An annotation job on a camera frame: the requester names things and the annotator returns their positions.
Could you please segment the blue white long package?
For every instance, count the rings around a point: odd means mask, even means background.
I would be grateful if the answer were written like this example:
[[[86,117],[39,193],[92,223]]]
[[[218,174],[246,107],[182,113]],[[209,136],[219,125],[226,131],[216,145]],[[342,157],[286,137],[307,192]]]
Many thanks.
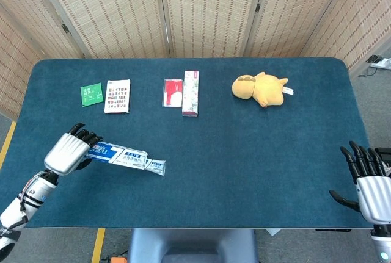
[[[166,161],[151,159],[146,151],[102,141],[88,150],[85,158],[138,170],[147,170],[160,176],[164,176],[166,172]]]

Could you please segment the yellow plush toy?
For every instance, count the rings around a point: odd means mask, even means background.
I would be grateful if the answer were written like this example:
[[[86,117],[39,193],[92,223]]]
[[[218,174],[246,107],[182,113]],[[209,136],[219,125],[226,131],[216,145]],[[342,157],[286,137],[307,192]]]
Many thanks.
[[[284,94],[294,95],[294,90],[285,85],[287,78],[277,78],[264,71],[256,76],[239,76],[232,84],[232,93],[240,99],[253,98],[261,107],[280,106],[284,102]]]

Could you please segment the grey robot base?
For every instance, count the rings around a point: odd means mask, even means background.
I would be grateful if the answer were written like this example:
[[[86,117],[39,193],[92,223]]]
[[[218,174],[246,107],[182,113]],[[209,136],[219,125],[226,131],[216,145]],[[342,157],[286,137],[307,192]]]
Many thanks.
[[[259,263],[253,229],[133,230],[128,263]]]

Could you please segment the right silver and black robot hand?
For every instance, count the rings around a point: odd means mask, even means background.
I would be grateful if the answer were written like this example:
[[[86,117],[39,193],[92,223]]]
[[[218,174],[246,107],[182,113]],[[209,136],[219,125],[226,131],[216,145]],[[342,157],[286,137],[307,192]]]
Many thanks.
[[[346,199],[330,190],[331,197],[342,206],[360,212],[373,225],[391,225],[391,177],[386,175],[383,159],[373,148],[364,148],[353,141],[351,150],[340,147],[348,164],[357,201]]]

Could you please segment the green sachet packet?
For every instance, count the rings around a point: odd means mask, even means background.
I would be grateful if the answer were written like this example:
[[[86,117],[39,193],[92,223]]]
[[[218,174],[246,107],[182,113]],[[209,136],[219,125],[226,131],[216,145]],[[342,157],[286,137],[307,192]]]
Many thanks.
[[[81,103],[83,107],[102,103],[104,101],[101,83],[81,87],[80,91]]]

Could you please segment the white power strip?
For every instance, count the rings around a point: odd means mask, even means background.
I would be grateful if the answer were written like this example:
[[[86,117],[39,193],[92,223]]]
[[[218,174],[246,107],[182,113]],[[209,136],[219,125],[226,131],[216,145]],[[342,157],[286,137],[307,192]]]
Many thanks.
[[[368,65],[367,71],[365,74],[360,74],[359,77],[374,76],[378,70],[391,71],[391,58],[385,58],[381,55],[372,55],[365,63]]]

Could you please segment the blue table cloth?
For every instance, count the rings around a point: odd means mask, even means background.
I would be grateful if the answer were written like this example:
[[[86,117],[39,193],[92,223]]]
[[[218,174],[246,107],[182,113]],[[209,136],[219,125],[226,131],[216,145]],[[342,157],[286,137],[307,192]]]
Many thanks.
[[[163,107],[165,79],[199,71],[198,116]],[[261,107],[232,93],[264,71],[294,95]],[[104,113],[108,80],[131,80],[129,113]],[[104,101],[83,107],[80,88],[101,83]],[[367,146],[345,64],[331,57],[51,59],[32,70],[0,169],[0,213],[76,123],[105,142],[166,161],[160,176],[94,161],[59,178],[31,227],[367,228],[340,151]]]

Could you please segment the woven folding screen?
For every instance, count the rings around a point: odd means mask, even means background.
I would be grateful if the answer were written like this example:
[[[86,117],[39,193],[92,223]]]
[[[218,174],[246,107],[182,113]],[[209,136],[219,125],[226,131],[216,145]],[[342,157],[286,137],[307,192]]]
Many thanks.
[[[0,0],[0,113],[42,59],[335,57],[391,40],[391,0]]]

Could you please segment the white patterned card packet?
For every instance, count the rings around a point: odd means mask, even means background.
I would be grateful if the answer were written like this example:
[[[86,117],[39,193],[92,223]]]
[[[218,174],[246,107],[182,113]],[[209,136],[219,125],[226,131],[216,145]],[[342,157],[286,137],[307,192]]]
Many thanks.
[[[104,113],[129,113],[131,80],[108,80],[104,101]]]

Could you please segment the left silver and black robot hand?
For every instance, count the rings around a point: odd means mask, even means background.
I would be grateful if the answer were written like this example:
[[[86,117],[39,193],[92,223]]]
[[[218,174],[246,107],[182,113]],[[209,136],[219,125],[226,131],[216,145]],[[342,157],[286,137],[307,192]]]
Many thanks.
[[[65,176],[79,167],[88,151],[103,138],[82,129],[84,123],[76,123],[64,133],[44,159],[47,170]]]

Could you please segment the red clear plastic case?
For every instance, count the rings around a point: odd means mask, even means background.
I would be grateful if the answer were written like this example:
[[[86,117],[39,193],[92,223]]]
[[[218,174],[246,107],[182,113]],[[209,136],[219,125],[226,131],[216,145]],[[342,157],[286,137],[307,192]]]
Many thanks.
[[[183,80],[165,79],[163,85],[163,107],[181,107],[183,102]]]

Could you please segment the floral pink and white box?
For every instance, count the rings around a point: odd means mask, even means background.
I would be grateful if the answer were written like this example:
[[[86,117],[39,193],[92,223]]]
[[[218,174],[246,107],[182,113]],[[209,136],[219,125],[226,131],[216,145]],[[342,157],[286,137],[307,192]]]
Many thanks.
[[[183,80],[182,116],[197,117],[199,103],[199,71],[185,71]]]

